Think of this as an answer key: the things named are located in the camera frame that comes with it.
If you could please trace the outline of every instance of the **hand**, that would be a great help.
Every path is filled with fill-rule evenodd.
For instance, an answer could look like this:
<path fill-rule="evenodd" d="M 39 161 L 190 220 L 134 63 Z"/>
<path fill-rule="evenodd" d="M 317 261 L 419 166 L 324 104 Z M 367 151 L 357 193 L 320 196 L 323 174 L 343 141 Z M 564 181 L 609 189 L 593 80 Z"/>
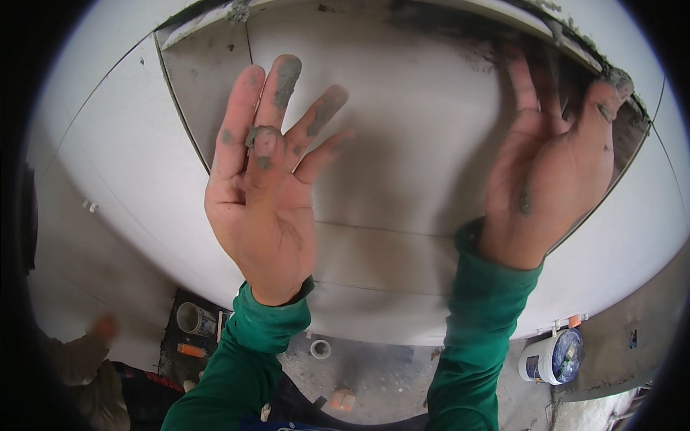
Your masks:
<path fill-rule="evenodd" d="M 530 75 L 520 49 L 504 51 L 517 116 L 489 175 L 477 251 L 528 270 L 606 192 L 613 174 L 611 122 L 633 82 L 622 70 L 608 71 L 589 86 L 579 118 L 564 120 L 546 63 L 533 63 Z"/>
<path fill-rule="evenodd" d="M 297 57 L 282 55 L 265 83 L 259 66 L 238 76 L 206 186 L 211 228 L 264 305 L 290 301 L 313 272 L 311 186 L 340 145 L 354 137 L 351 131 L 340 132 L 299 162 L 348 98 L 343 87 L 330 87 L 283 137 L 285 109 L 301 70 Z"/>
<path fill-rule="evenodd" d="M 120 333 L 120 327 L 115 316 L 108 313 L 94 320 L 88 332 L 103 340 L 105 345 L 110 345 Z"/>

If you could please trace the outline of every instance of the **worker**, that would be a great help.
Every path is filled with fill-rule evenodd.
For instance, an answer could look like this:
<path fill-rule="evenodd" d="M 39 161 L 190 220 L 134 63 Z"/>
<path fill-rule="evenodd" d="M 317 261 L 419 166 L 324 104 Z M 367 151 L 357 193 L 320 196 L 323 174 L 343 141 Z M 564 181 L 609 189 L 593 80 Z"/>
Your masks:
<path fill-rule="evenodd" d="M 509 337 L 546 252 L 603 197 L 613 174 L 611 122 L 633 92 L 625 72 L 605 70 L 581 106 L 573 99 L 575 109 L 563 114 L 546 62 L 528 63 L 518 46 L 502 52 L 517 114 L 489 174 L 484 217 L 455 236 L 460 257 L 445 349 L 427 396 L 427 430 L 498 430 L 495 391 Z M 331 86 L 282 135 L 300 68 L 297 57 L 282 55 L 264 83 L 264 70 L 250 66 L 230 94 L 204 205 L 246 281 L 218 350 L 197 387 L 168 412 L 166 431 L 321 429 L 259 420 L 281 376 L 275 355 L 311 319 L 312 185 L 355 137 L 339 132 L 300 162 L 348 98 Z M 429 150 L 433 144 L 420 143 Z"/>
<path fill-rule="evenodd" d="M 82 338 L 68 343 L 38 334 L 56 375 L 96 431 L 160 430 L 184 393 L 160 374 L 106 359 L 119 334 L 113 314 L 95 319 Z"/>

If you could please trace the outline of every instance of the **brown clothing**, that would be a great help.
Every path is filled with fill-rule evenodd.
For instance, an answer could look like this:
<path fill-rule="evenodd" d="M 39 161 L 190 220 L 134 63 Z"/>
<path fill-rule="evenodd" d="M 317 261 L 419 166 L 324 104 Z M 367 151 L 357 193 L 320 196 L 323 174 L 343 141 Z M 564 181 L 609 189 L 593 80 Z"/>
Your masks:
<path fill-rule="evenodd" d="M 77 407 L 98 431 L 128 431 L 130 419 L 122 382 L 106 359 L 108 349 L 91 334 L 63 343 L 41 332 L 41 344 Z"/>

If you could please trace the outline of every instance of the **green long-sleeve shirt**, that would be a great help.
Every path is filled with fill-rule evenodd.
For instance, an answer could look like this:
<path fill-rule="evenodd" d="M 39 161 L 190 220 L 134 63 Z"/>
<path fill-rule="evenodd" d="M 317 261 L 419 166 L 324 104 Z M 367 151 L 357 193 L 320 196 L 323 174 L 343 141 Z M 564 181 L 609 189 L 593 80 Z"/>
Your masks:
<path fill-rule="evenodd" d="M 455 237 L 460 257 L 446 348 L 428 392 L 427 430 L 498 430 L 498 375 L 515 322 L 541 273 L 541 267 L 517 271 L 477 257 L 480 229 L 476 221 Z M 170 409 L 163 430 L 237 430 L 248 414 L 258 417 L 281 376 L 275 355 L 311 321 L 306 305 L 311 288 L 303 287 L 290 305 L 267 307 L 245 283 L 204 377 Z"/>

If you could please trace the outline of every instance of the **orange object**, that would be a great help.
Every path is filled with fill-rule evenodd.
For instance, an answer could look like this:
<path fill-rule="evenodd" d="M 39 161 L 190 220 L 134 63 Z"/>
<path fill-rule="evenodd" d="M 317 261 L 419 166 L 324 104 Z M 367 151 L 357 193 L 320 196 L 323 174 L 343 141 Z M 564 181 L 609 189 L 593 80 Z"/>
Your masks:
<path fill-rule="evenodd" d="M 568 328 L 573 329 L 575 326 L 580 325 L 582 320 L 580 320 L 580 315 L 570 316 L 568 318 Z"/>
<path fill-rule="evenodd" d="M 352 407 L 355 406 L 356 400 L 357 398 L 352 391 L 347 389 L 338 389 L 331 397 L 331 402 L 329 405 L 337 410 L 345 410 L 346 412 L 349 412 L 352 410 Z"/>
<path fill-rule="evenodd" d="M 203 358 L 206 356 L 206 349 L 200 347 L 195 347 L 193 345 L 188 345 L 184 343 L 177 344 L 177 351 L 182 354 L 187 354 L 189 356 L 194 356 L 197 358 Z"/>

